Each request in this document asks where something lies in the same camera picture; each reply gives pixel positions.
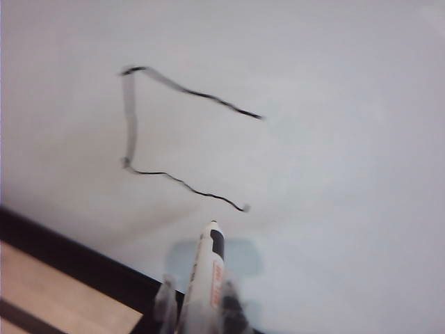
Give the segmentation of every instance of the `white surface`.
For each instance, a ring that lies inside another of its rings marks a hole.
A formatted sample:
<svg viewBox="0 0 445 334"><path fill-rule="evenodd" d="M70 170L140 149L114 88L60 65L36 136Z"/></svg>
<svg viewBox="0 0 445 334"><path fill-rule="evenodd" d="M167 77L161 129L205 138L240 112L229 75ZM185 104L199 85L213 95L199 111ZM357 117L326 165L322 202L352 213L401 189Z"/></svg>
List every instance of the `white surface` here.
<svg viewBox="0 0 445 334"><path fill-rule="evenodd" d="M218 219L267 333L443 333L441 1L2 2L3 202L185 288ZM137 77L151 65L260 122Z"/></svg>

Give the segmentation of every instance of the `marker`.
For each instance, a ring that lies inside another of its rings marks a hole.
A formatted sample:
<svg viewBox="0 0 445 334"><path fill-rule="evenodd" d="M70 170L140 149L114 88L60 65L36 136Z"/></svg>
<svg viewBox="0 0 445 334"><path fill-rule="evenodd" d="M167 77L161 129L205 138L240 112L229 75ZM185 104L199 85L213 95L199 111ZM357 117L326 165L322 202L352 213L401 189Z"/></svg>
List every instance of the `marker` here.
<svg viewBox="0 0 445 334"><path fill-rule="evenodd" d="M203 229L182 306L178 334L216 333L224 274L224 235L216 221Z"/></svg>

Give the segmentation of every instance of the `black ink line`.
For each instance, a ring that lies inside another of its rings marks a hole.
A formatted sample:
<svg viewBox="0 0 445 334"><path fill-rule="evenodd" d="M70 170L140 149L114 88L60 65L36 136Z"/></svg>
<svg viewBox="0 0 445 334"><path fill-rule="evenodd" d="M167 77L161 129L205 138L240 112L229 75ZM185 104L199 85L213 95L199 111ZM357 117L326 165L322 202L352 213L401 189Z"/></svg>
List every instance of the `black ink line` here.
<svg viewBox="0 0 445 334"><path fill-rule="evenodd" d="M148 75L151 79L154 79L156 81L159 81L163 84L165 84L166 86L179 91L179 92L183 92L183 93L187 93L187 94L192 94L192 95L197 95L200 97L204 97L210 100L213 100L219 104L222 104L224 106L227 106L228 108L238 112L238 113L242 113L243 115L247 115L247 116L251 116L253 118L256 119L262 119L263 117L260 115L257 115L255 113L250 113L249 111L245 111L242 110L236 106L234 106L233 104L226 102L222 99L220 99L219 97L210 95L210 94L205 94L205 93L200 93L197 92L195 90L190 90L187 89L181 85L179 85L178 83L174 82L173 80L163 76L161 73L157 72L156 70L150 68L150 67L146 67L146 66L137 66L137 67L132 67L128 70L125 70L121 75L124 77L123 78L123 86L124 86L124 109L125 109L125 116L127 118L127 133L128 133L128 137L127 137L127 153L125 158L123 159L123 165L124 168L127 169L128 171L135 173L135 174L139 174L139 175L164 175L168 178L170 178L171 180L174 180L176 182L179 182L181 184L183 184L188 190L192 191L193 193L197 193L198 195L202 195L202 196L206 196L206 197L212 197L212 198L217 198L219 200L224 200L225 202L229 203L230 205L232 205L235 209L242 211L242 212L247 212L249 210L249 206L245 205L243 208L239 207L238 205L236 205L235 203L233 203L231 200L228 200L225 197L222 196L218 196L218 195L214 195L212 193L203 193L201 191L197 191L194 188L192 188L190 185L188 185L187 183L185 183L185 181L178 179L177 177L172 176L171 174L167 173L167 172L143 172L140 170L135 169L132 165L131 162L133 161L134 158L134 154L136 151L136 141L137 141L137 125L138 125L138 119L136 116L136 95L135 95L135 81L134 81L134 76L131 76L129 74L133 74L134 72L137 71L142 71L143 73L145 73L146 75Z"/></svg>

